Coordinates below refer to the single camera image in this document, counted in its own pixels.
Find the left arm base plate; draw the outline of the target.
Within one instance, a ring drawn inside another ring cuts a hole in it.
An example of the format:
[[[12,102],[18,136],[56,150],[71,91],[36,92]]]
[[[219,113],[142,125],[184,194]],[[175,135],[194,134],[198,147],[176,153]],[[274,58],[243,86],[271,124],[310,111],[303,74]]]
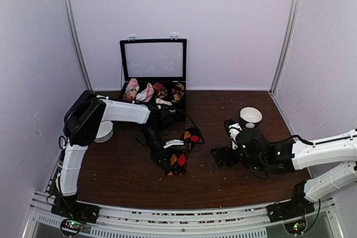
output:
[[[78,202],[77,194],[63,196],[57,189],[54,189],[54,196],[55,200],[51,208],[52,214],[84,223],[95,224],[97,222],[99,206]]]

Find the beige brown argyle sock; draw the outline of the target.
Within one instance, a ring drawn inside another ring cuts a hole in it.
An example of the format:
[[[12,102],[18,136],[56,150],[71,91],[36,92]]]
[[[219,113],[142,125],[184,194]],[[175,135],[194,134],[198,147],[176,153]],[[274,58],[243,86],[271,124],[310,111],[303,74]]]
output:
[[[183,100],[184,95],[185,95],[185,87],[181,83],[178,83],[172,89],[172,100],[171,101],[173,103],[179,103]]]

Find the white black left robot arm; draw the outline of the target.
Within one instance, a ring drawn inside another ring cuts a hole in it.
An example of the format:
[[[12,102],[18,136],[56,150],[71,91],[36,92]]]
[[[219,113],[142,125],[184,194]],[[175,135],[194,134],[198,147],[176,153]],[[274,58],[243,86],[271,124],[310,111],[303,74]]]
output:
[[[80,205],[69,196],[77,193],[81,164],[88,146],[113,134],[113,122],[131,122],[142,126],[151,159],[168,176],[184,176],[191,149],[189,136],[164,141],[161,132],[170,124],[173,108],[143,102],[125,102],[85,90],[64,117],[65,145],[60,160],[57,189],[64,196],[58,208],[68,218],[80,213]]]

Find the red orange argyle sock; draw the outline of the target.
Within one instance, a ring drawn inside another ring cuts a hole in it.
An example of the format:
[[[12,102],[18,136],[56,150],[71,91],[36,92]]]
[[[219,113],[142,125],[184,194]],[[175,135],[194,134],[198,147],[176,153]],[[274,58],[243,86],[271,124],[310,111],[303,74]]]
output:
[[[188,158],[195,145],[198,144],[202,135],[197,127],[191,127],[184,131],[181,136],[183,148],[171,149],[169,156],[170,166],[165,172],[167,176],[185,176],[187,172]]]

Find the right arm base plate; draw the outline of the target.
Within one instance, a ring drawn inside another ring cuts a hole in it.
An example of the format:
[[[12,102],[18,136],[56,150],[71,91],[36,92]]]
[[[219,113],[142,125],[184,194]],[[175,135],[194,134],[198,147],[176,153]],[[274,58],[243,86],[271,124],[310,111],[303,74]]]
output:
[[[275,202],[266,207],[270,222],[285,221],[296,217],[304,217],[315,211],[314,203],[302,198],[284,202]]]

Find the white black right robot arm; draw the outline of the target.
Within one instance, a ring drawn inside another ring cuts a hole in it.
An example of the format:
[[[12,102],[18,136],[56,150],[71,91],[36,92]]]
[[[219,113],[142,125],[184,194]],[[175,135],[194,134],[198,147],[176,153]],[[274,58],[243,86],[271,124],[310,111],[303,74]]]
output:
[[[355,129],[313,141],[295,134],[278,142],[269,142],[253,123],[240,125],[228,119],[224,127],[231,144],[210,151],[219,167],[243,164],[266,174],[285,174],[338,163],[328,172],[295,185],[294,198],[286,204],[286,212],[290,216],[298,216],[307,208],[307,202],[314,203],[356,181]]]

